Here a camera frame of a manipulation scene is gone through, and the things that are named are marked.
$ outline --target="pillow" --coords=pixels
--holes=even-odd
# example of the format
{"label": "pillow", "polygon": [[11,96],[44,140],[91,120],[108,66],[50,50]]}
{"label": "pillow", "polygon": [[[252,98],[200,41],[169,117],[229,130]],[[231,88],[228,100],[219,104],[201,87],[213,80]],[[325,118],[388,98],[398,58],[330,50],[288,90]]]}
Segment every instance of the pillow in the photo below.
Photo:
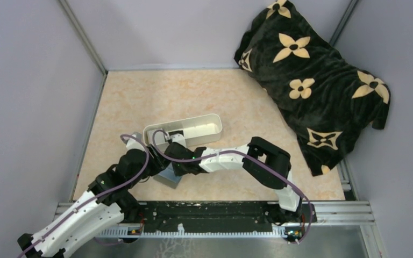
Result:
{"label": "pillow", "polygon": [[313,176],[351,152],[369,123],[385,126],[387,85],[348,64],[289,1],[278,0],[257,15],[234,59],[278,105]]}

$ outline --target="floor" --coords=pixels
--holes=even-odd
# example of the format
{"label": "floor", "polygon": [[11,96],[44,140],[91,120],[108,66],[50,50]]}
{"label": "floor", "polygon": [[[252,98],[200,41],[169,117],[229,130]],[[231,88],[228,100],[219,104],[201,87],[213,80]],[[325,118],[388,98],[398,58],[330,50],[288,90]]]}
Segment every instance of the floor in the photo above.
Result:
{"label": "floor", "polygon": [[[308,198],[344,199],[337,169],[311,176],[295,134],[272,99],[238,69],[109,72],[74,199],[125,153],[121,134],[210,113],[220,116],[223,134],[206,146],[235,147],[260,136],[290,153],[293,182]],[[245,170],[186,175],[176,190],[151,178],[130,192],[137,200],[277,200]]]}

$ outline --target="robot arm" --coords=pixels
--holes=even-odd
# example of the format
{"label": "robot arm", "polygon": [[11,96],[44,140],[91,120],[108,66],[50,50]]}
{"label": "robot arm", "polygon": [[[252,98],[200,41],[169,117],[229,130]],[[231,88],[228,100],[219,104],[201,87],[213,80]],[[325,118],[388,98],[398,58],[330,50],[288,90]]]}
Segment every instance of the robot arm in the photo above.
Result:
{"label": "robot arm", "polygon": [[[275,189],[282,210],[297,214],[300,212],[300,197],[290,186],[277,180],[275,176],[239,154],[218,155],[219,152],[226,150],[234,150],[256,159],[266,155],[263,163],[291,180],[290,155],[268,141],[253,137],[247,145],[228,149],[200,147],[193,152],[186,148],[184,137],[181,134],[172,135],[168,141],[169,146],[165,150],[165,154],[169,157],[191,160],[215,154],[213,157],[198,162],[173,162],[177,176],[244,168],[260,183]],[[147,146],[149,151],[147,156],[144,147],[134,139],[129,139],[126,148],[128,151],[120,158],[118,164],[112,165],[106,172],[98,175],[83,195],[66,212],[43,230],[33,235],[23,234],[18,239],[22,250],[26,250],[27,257],[67,258],[110,226],[121,222],[138,223],[140,221],[139,204],[128,192],[128,189],[132,188],[140,179],[154,176],[165,170],[170,161],[161,156],[151,145]],[[144,167],[147,157],[149,158],[147,166],[138,175],[138,172]],[[132,183],[118,187],[134,177],[136,178]]]}

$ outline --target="gray floor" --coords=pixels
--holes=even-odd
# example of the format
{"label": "gray floor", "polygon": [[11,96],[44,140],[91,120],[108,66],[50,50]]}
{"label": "gray floor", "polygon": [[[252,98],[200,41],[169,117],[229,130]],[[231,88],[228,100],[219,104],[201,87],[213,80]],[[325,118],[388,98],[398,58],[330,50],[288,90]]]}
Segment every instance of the gray floor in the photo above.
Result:
{"label": "gray floor", "polygon": [[301,245],[281,239],[140,239],[106,247],[90,241],[73,258],[367,257],[359,227],[313,227]]}

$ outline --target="white wall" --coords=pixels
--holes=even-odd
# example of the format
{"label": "white wall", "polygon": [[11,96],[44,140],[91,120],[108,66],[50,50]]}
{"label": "white wall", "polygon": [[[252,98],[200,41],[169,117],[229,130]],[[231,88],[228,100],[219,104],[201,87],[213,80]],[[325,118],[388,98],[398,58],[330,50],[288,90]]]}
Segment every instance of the white wall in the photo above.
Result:
{"label": "white wall", "polygon": [[0,1],[0,257],[68,200],[101,80],[56,1]]}
{"label": "white wall", "polygon": [[[235,67],[252,19],[274,0],[71,0],[108,70]],[[293,0],[327,41],[350,0]]]}
{"label": "white wall", "polygon": [[386,128],[365,130],[348,159],[389,257],[413,257],[413,1],[361,1],[337,47],[390,87]]}

